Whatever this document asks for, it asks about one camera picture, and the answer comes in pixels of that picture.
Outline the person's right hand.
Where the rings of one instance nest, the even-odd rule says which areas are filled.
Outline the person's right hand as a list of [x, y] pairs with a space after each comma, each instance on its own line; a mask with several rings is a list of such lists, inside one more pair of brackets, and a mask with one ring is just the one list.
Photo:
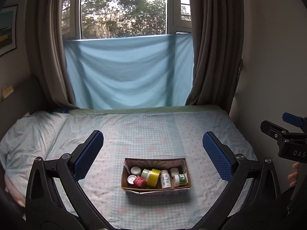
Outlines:
[[289, 174], [287, 177], [287, 179], [290, 181], [290, 184], [289, 184], [290, 187], [294, 187], [297, 184], [299, 168], [300, 168], [300, 163], [294, 163], [292, 165], [292, 169], [294, 170], [294, 172]]

